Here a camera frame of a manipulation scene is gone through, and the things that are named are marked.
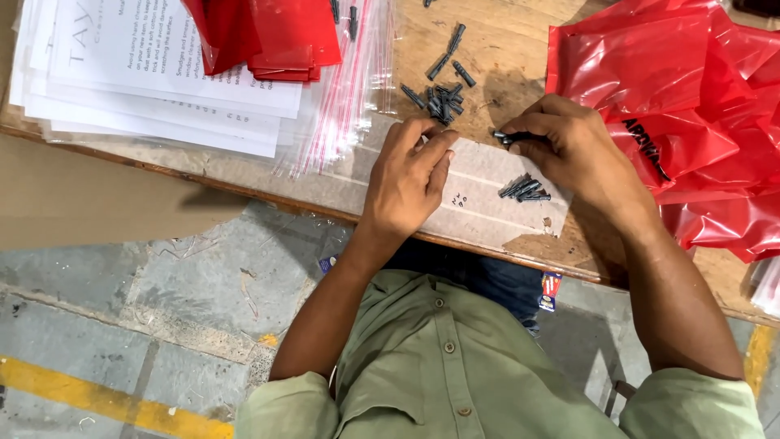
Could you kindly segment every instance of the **concrete floor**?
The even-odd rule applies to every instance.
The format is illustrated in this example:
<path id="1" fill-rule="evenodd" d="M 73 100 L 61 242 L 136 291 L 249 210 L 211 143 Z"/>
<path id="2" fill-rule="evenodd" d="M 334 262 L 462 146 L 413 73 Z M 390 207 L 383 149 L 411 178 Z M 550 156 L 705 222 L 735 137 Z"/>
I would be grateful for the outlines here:
<path id="1" fill-rule="evenodd" d="M 252 202 L 198 237 L 0 252 L 0 439 L 230 437 L 349 231 Z M 629 296 L 564 279 L 542 348 L 599 407 L 650 373 Z M 730 320 L 742 352 L 750 323 Z M 758 400 L 780 437 L 780 348 Z M 615 400 L 612 418 L 624 405 Z"/>

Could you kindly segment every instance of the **stack of zip lock bags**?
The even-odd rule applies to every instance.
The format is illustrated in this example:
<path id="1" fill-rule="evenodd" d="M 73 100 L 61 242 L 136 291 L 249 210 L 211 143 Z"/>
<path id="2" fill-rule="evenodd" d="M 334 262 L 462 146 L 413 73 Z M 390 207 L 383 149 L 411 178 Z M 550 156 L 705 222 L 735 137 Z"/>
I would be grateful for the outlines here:
<path id="1" fill-rule="evenodd" d="M 546 92 L 598 110 L 684 248 L 780 255 L 780 32 L 622 0 L 550 29 Z"/>
<path id="2" fill-rule="evenodd" d="M 390 112 L 394 1 L 23 0 L 9 103 L 51 142 L 322 171 Z"/>

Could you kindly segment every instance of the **person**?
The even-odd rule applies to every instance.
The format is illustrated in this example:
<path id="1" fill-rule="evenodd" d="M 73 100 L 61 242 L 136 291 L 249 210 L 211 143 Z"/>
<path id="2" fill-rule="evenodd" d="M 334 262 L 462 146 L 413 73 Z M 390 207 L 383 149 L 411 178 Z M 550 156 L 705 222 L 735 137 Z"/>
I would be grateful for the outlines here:
<path id="1" fill-rule="evenodd" d="M 653 373 L 619 426 L 495 300 L 436 273 L 380 270 L 439 207 L 458 138 L 410 119 L 390 128 L 354 234 L 239 408 L 236 437 L 764 437 L 724 315 L 599 114 L 545 95 L 502 131 L 545 136 L 515 146 L 622 239 Z"/>

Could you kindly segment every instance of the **wooden table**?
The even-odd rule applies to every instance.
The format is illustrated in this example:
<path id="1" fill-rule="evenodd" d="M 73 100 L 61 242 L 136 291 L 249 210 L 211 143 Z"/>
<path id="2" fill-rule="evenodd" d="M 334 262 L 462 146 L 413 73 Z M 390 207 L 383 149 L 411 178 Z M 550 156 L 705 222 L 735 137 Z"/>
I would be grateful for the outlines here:
<path id="1" fill-rule="evenodd" d="M 403 82 L 412 89 L 423 90 L 429 85 L 424 73 L 445 50 L 453 28 L 457 23 L 468 26 L 456 58 L 478 85 L 463 92 L 467 101 L 466 111 L 452 127 L 464 137 L 483 143 L 491 143 L 490 128 L 500 127 L 543 95 L 548 27 L 574 23 L 612 3 L 610 0 L 437 0 L 429 9 L 424 9 L 421 0 L 397 2 L 402 38 L 395 43 L 393 79 L 396 86 Z M 456 81 L 454 73 L 449 70 L 441 72 L 437 83 Z M 399 118 L 423 114 L 398 88 L 393 95 L 393 105 Z M 25 120 L 20 114 L 20 108 L 4 105 L 0 113 L 0 132 L 43 142 L 38 125 Z M 195 171 L 186 163 L 193 160 L 182 153 L 166 155 L 160 152 L 141 160 L 134 158 L 128 153 L 130 150 L 122 145 L 102 148 L 53 145 L 273 202 L 290 212 L 311 211 L 350 222 L 358 219 L 356 212 L 359 210 L 356 211 L 353 206 L 341 206 L 338 202 L 323 205 L 311 197 L 300 197 L 295 191 L 279 186 L 273 180 L 279 180 L 278 177 L 246 184 L 227 172 L 207 175 L 205 167 L 203 172 Z M 251 170 L 252 163 L 242 166 Z M 524 234 L 506 242 L 502 248 L 441 236 L 435 230 L 419 234 L 419 237 L 625 289 L 628 283 L 622 246 L 617 233 L 602 224 L 597 212 L 575 199 L 559 237 Z M 693 260 L 726 315 L 780 327 L 780 319 L 750 304 L 752 266 L 720 249 L 698 248 Z M 692 316 L 695 313 L 696 310 L 692 309 Z"/>

